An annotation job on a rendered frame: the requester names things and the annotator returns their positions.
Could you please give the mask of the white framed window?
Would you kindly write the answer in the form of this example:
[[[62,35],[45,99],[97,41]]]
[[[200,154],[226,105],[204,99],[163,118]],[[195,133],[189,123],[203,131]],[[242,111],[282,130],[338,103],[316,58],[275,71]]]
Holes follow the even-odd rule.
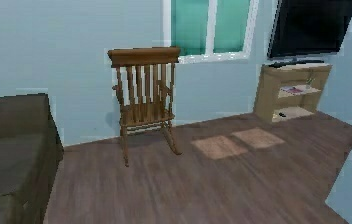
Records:
[[[162,43],[180,64],[250,58],[260,0],[161,0]]]

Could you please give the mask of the tan wooden shelf unit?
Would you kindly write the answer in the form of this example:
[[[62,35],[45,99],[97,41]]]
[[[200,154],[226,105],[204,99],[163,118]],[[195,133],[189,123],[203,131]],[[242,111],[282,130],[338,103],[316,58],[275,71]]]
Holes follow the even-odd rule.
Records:
[[[273,67],[263,65],[255,97],[253,112],[267,123],[277,123],[306,117],[317,112],[332,66],[327,63],[306,63]],[[315,78],[310,89],[306,81]],[[294,86],[303,90],[290,94],[281,87]]]

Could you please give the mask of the dark olive sofa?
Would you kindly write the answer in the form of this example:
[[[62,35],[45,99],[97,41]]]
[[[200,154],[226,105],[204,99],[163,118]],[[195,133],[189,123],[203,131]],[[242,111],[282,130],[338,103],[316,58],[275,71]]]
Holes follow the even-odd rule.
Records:
[[[62,159],[48,95],[0,97],[0,224],[43,224]]]

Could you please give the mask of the brown wooden rocking chair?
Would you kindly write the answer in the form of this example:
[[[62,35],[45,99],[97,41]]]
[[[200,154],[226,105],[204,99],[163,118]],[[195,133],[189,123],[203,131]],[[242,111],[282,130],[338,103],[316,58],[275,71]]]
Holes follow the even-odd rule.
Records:
[[[175,67],[180,52],[176,46],[107,52],[117,77],[112,89],[120,107],[120,144],[126,167],[129,166],[127,138],[136,131],[161,129],[173,153],[182,154],[172,133]]]

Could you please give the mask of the pink book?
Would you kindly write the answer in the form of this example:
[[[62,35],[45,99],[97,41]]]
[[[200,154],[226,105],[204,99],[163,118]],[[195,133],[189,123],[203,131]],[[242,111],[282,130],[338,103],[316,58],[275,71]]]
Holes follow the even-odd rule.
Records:
[[[300,94],[300,93],[303,92],[303,90],[298,89],[298,88],[296,88],[294,86],[281,87],[281,90],[285,91],[287,93],[290,93],[290,94]]]

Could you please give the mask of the black television set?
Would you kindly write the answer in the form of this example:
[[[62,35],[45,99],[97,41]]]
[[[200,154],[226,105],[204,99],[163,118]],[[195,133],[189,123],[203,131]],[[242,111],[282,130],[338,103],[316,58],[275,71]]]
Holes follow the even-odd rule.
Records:
[[[352,0],[278,0],[267,57],[291,58],[270,67],[322,63],[299,56],[340,51],[352,18]]]

